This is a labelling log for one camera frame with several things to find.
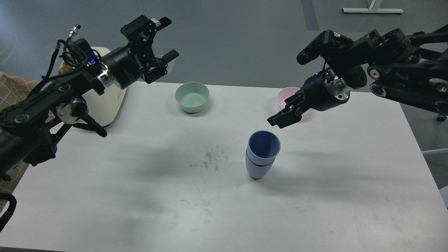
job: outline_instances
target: metal stand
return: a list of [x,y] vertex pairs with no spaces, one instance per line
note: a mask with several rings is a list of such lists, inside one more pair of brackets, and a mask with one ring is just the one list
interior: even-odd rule
[[402,14],[402,9],[380,9],[379,6],[383,0],[373,0],[370,7],[367,8],[342,8],[343,13],[385,13],[385,14]]

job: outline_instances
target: cable connector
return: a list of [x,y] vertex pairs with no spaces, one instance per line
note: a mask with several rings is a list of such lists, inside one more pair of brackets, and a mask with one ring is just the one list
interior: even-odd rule
[[76,24],[69,33],[69,39],[72,39],[76,34],[78,34],[78,30],[81,28],[79,24]]

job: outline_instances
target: blue cup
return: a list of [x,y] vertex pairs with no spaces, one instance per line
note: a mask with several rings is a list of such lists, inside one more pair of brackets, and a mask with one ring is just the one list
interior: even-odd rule
[[249,160],[259,166],[272,163],[280,152],[280,141],[273,133],[260,130],[249,137],[246,155]]
[[264,175],[266,175],[269,169],[271,169],[273,163],[274,161],[272,161],[270,164],[267,165],[256,165],[249,160],[246,152],[247,173],[254,179],[259,179],[262,178]]

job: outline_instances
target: black robotic arm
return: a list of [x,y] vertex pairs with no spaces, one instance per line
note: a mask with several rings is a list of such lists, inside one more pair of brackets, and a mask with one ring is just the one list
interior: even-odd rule
[[448,26],[409,36],[400,29],[383,36],[373,30],[356,41],[324,31],[297,55],[297,61],[304,65],[321,56],[329,67],[324,64],[322,71],[309,77],[268,122],[284,128],[299,122],[309,109],[325,111],[346,103],[350,89],[366,85],[361,67],[366,63],[368,75],[375,80],[370,86],[375,95],[448,115],[448,49],[435,52],[420,48],[440,42],[448,42]]

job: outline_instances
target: green bowl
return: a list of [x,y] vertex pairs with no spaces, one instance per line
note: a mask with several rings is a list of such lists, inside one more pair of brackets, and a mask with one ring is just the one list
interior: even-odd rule
[[207,106],[210,92],[199,82],[188,82],[176,90],[176,101],[188,113],[197,113]]

